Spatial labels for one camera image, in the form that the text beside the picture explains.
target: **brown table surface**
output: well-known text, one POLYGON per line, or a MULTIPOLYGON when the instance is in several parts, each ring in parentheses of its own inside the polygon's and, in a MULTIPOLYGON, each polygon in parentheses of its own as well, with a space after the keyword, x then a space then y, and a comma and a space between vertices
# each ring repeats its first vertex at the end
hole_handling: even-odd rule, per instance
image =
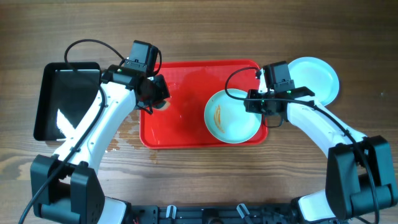
MULTIPOLYGON (((322 58, 340 79, 329 110, 368 136, 384 136, 398 170, 397 12, 398 1, 2 1, 0 223, 15 223, 31 198, 35 156, 59 146, 32 137, 43 69, 85 38, 125 56, 133 40, 144 40, 166 62, 322 58)), ((118 63, 98 44, 77 45, 69 58, 118 63)), ((135 205, 236 205, 289 202, 325 187, 325 155, 289 123, 257 146, 153 151, 140 142, 138 117, 126 118, 103 157, 98 177, 107 196, 135 205)), ((381 220, 398 223, 398 207, 381 220)), ((48 221, 30 212, 26 223, 48 221)))

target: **wooden tabletop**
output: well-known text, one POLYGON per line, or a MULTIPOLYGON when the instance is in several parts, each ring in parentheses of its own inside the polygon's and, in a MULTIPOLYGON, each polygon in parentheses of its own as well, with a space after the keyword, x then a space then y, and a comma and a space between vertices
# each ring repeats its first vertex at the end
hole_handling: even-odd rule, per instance
MULTIPOLYGON (((398 171, 397 12, 394 0, 3 0, 0 223, 18 221, 31 198, 32 160, 59 146, 32 136, 43 69, 86 38, 125 56, 133 40, 150 42, 166 62, 321 58, 340 79, 328 109, 358 131, 386 138, 398 171)), ((103 68, 118 63, 98 44, 77 45, 69 58, 103 68)), ((325 155, 289 123, 256 146, 153 151, 139 139, 138 118, 137 112, 126 118, 103 157, 98 177, 107 196, 134 205, 236 205, 289 202, 325 187, 325 155)), ((26 223, 48 221, 31 212, 26 223)), ((398 223, 398 207, 383 210, 381 223, 398 223)))

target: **white round plate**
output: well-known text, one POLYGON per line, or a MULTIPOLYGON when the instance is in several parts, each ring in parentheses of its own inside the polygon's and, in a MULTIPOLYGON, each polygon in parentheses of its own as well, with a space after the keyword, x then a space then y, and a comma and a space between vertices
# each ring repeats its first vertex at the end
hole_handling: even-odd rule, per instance
POLYGON ((340 89, 337 74, 329 64, 319 58, 298 58, 289 63, 289 72, 295 87, 309 88, 323 106, 337 97, 340 89))
MULTIPOLYGON (((236 97, 248 93, 228 89, 236 97)), ((246 112, 243 101, 230 98, 224 90, 214 94, 205 107, 205 123, 209 132, 223 142, 237 144, 251 139, 261 125, 261 114, 246 112)))

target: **wood grain surface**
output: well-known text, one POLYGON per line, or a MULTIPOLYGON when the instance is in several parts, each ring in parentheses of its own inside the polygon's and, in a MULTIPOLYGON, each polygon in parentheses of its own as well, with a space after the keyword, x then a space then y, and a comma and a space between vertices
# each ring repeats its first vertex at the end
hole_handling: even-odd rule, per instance
MULTIPOLYGON (((1 1, 0 223, 18 221, 31 198, 34 157, 59 146, 32 136, 43 69, 85 38, 126 56, 133 40, 144 40, 167 62, 322 58, 340 79, 329 110, 369 136, 384 136, 397 171, 397 12, 395 0, 1 1)), ((96 44, 77 45, 69 58, 103 68, 118 63, 96 44)), ((325 156, 289 123, 257 146, 152 151, 140 142, 138 118, 126 118, 101 163, 107 196, 135 205, 236 205, 289 202, 325 187, 325 156)), ((26 223, 49 222, 31 212, 26 223)), ((383 210, 381 223, 398 223, 398 207, 383 210)))

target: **robotic arm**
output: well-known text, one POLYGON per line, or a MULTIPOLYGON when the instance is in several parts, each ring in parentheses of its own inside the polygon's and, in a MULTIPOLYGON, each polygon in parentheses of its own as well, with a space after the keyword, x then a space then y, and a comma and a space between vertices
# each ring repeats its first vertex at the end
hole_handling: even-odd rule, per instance
POLYGON ((151 44, 135 41, 125 66, 110 66, 103 74, 98 94, 75 135, 60 146, 52 157, 38 155, 30 168, 32 195, 47 180, 82 137, 105 100, 106 106, 78 152, 68 160, 57 178, 42 192, 33 208, 37 217, 60 223, 322 223, 324 220, 347 220, 374 211, 371 183, 367 175, 358 175, 359 158, 349 135, 366 155, 376 186, 379 208, 396 205, 398 191, 392 166, 391 150, 382 137, 366 137, 330 113, 305 87, 295 88, 285 62, 267 65, 256 73, 258 90, 249 90, 244 100, 246 111, 266 116, 279 115, 303 130, 328 158, 326 187, 311 195, 295 198, 283 205, 283 218, 269 215, 263 207, 238 206, 238 212, 225 207, 167 209, 156 206, 132 206, 129 202, 105 197, 96 174, 104 152, 124 118, 134 109, 161 103, 169 97, 162 75, 154 76, 158 50, 151 44), (59 179, 71 177, 70 185, 59 179), (250 215, 249 210, 257 215, 250 215))

